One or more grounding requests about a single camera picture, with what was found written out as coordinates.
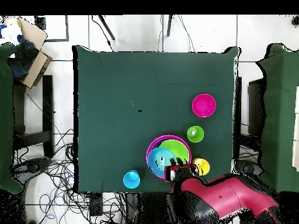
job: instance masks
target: green bowl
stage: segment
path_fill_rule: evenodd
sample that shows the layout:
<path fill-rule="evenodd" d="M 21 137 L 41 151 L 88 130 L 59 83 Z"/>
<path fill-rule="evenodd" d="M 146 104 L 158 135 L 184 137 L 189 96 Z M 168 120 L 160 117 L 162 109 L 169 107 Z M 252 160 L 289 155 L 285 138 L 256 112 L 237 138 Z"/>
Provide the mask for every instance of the green bowl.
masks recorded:
<path fill-rule="evenodd" d="M 180 158 L 184 164 L 189 162 L 188 148 L 182 142 L 169 139 L 163 141 L 159 147 L 170 150 L 175 155 L 175 158 Z"/>
<path fill-rule="evenodd" d="M 190 142 L 200 142 L 204 137 L 202 127 L 192 126 L 187 130 L 187 136 Z"/>

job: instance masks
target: floor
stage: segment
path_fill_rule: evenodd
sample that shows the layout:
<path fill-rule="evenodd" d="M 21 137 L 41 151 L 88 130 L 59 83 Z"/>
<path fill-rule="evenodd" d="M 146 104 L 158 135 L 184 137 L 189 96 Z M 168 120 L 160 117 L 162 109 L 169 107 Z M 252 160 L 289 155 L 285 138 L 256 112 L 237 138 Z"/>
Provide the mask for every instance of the floor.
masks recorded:
<path fill-rule="evenodd" d="M 23 16 L 34 23 L 32 16 Z M 73 132 L 73 70 L 72 70 L 72 45 L 81 45 L 94 51 L 111 51 L 100 27 L 95 24 L 91 16 L 68 16 L 69 41 L 46 42 L 42 51 L 53 58 L 45 75 L 53 76 L 54 84 L 54 122 L 55 142 L 61 134 L 67 132 L 64 142 L 72 142 Z M 248 82 L 261 78 L 262 71 L 255 64 L 265 56 L 266 48 L 270 43 L 283 43 L 289 49 L 299 49 L 299 27 L 291 24 L 292 16 L 289 15 L 182 15 L 186 29 L 192 38 L 196 52 L 206 51 L 222 53 L 228 47 L 238 46 L 241 49 L 239 56 L 238 73 L 242 77 L 242 133 L 247 133 L 248 124 Z M 105 16 L 116 41 L 112 41 L 115 51 L 161 51 L 162 29 L 160 15 L 123 15 Z M 187 33 L 185 32 L 178 15 L 172 22 L 171 35 L 166 36 L 168 15 L 164 16 L 164 52 L 186 53 L 189 50 Z M 49 39 L 65 39 L 65 17 L 46 16 Z M 42 81 L 32 89 L 26 90 L 34 102 L 42 107 Z M 26 132 L 41 131 L 42 112 L 26 97 L 25 126 Z M 26 159 L 43 157 L 41 146 L 30 147 Z M 62 152 L 55 156 L 63 160 Z M 26 210 L 29 219 L 40 222 L 44 218 L 47 197 L 40 198 L 43 194 L 50 195 L 54 184 L 46 174 L 34 178 L 26 193 Z M 114 197 L 112 193 L 104 193 L 106 199 Z M 42 224 L 57 224 L 57 219 L 65 214 L 66 205 L 56 202 L 49 211 L 56 214 L 56 218 L 45 218 Z M 60 224 L 89 224 L 80 212 L 68 211 Z M 239 224 L 235 218 L 233 224 Z"/>

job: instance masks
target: black cable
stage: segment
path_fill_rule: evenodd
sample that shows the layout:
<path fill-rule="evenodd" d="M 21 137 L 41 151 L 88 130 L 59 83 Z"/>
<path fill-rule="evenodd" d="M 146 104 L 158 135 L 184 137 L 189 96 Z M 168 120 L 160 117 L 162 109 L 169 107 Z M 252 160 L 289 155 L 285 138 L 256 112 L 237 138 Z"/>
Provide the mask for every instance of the black cable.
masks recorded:
<path fill-rule="evenodd" d="M 191 37 L 190 37 L 190 35 L 189 35 L 188 31 L 187 31 L 187 28 L 186 28 L 186 26 L 185 26 L 185 24 L 184 24 L 182 15 L 178 15 L 178 18 L 179 18 L 181 24 L 183 25 L 183 28 L 184 28 L 184 30 L 186 31 L 187 35 L 188 35 L 189 42 L 191 41 L 191 44 L 192 44 L 192 47 L 193 47 L 193 51 L 195 52 L 195 49 L 194 49 L 194 45 L 193 45 L 192 39 L 191 39 Z"/>
<path fill-rule="evenodd" d="M 91 16 L 91 20 L 92 20 L 94 23 L 96 23 L 96 24 L 101 28 L 101 30 L 102 30 L 104 36 L 106 37 L 108 46 L 110 46 L 111 50 L 113 51 L 110 40 L 108 40 L 108 38 L 107 38 L 107 36 L 105 35 L 105 32 L 104 32 L 104 30 L 102 29 L 102 27 L 100 26 L 100 24 L 99 24 L 98 22 L 96 22 L 96 21 L 93 19 L 93 15 Z"/>
<path fill-rule="evenodd" d="M 159 51 L 159 45 L 160 45 L 160 37 L 161 37 L 161 33 L 162 33 L 162 30 L 161 30 L 161 32 L 160 32 L 160 34 L 159 34 L 159 40 L 158 40 L 158 51 Z"/>

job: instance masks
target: blue cup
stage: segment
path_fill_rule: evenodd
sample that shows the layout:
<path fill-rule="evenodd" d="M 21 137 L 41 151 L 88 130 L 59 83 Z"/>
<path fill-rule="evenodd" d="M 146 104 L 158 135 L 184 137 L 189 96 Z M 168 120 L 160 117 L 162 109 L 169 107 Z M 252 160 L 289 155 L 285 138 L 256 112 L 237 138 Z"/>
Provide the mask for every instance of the blue cup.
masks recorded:
<path fill-rule="evenodd" d="M 129 189 L 134 189 L 139 186 L 140 178 L 138 171 L 132 169 L 126 173 L 123 179 L 124 185 Z"/>

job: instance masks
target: green table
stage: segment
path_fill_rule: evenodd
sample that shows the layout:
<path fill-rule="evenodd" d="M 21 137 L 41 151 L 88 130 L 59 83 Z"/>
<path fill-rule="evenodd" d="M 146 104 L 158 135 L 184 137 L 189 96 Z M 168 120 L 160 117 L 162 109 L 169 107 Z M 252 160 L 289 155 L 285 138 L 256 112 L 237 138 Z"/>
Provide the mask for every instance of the green table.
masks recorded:
<path fill-rule="evenodd" d="M 20 193 L 23 187 L 9 172 L 13 154 L 13 73 L 8 58 L 17 51 L 11 43 L 0 45 L 0 189 Z"/>
<path fill-rule="evenodd" d="M 267 172 L 260 178 L 277 191 L 299 192 L 299 172 L 292 167 L 299 52 L 272 44 L 265 59 L 258 63 L 267 82 L 261 158 Z"/>
<path fill-rule="evenodd" d="M 80 192 L 168 192 L 169 184 L 147 168 L 145 153 L 161 135 L 183 138 L 192 158 L 210 163 L 206 180 L 231 170 L 232 103 L 236 47 L 225 54 L 90 52 L 78 55 L 78 164 Z M 192 112 L 192 100 L 211 94 L 209 118 Z M 200 143 L 187 139 L 199 125 Z M 123 176 L 137 169 L 141 182 L 130 190 Z"/>

